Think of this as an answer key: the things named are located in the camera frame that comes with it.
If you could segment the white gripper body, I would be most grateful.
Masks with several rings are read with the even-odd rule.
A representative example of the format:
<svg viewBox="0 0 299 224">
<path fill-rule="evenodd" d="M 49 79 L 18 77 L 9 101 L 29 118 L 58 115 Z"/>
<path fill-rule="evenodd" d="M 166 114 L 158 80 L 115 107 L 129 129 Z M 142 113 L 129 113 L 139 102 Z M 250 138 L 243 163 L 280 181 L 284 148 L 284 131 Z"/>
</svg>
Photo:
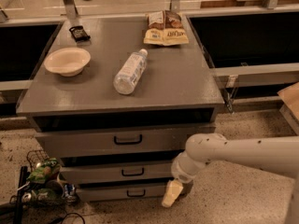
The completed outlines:
<svg viewBox="0 0 299 224">
<path fill-rule="evenodd" d="M 171 174 L 181 183 L 190 183 L 196 176 L 196 165 L 186 154 L 179 154 L 172 162 Z"/>
</svg>

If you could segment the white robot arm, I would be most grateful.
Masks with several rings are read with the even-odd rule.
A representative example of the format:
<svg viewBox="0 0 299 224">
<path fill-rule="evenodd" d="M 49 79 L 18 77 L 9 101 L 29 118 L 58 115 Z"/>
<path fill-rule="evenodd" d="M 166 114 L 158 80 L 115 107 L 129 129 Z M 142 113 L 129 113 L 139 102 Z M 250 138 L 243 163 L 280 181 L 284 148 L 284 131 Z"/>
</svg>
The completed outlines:
<svg viewBox="0 0 299 224">
<path fill-rule="evenodd" d="M 228 161 L 269 173 L 297 176 L 299 137 L 274 137 L 229 140 L 220 133 L 190 136 L 185 148 L 172 161 L 162 206 L 170 207 L 184 187 L 213 161 Z"/>
</svg>

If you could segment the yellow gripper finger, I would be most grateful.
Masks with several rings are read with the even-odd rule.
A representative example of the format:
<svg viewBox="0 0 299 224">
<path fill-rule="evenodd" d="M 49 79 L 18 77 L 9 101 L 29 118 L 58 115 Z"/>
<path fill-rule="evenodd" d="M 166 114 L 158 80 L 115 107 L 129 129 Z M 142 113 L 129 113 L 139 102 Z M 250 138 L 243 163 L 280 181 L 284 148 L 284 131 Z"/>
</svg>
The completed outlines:
<svg viewBox="0 0 299 224">
<path fill-rule="evenodd" d="M 178 180 L 170 180 L 166 185 L 162 206 L 171 207 L 182 191 L 183 185 L 181 182 Z"/>
</svg>

